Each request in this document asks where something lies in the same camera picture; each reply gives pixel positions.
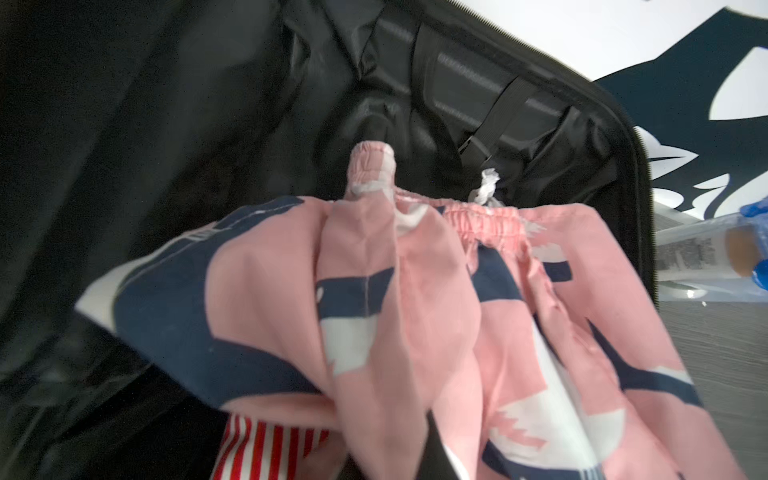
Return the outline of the pink patterned shorts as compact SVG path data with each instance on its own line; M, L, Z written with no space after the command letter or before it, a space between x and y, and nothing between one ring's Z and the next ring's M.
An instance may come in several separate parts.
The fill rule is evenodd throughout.
M79 313L206 404L340 436L338 477L740 479L646 289L592 208L395 184L242 207L117 267Z

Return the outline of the red white striped cloth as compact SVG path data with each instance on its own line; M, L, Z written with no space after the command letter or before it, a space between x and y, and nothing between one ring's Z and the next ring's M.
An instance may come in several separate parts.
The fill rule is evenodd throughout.
M339 435L231 415L213 479L335 479L349 458Z

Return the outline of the clear bottle blue cap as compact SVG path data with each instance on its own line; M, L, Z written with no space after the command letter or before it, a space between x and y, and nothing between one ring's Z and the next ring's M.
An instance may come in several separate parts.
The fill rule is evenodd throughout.
M663 301L767 302L767 200L655 235Z

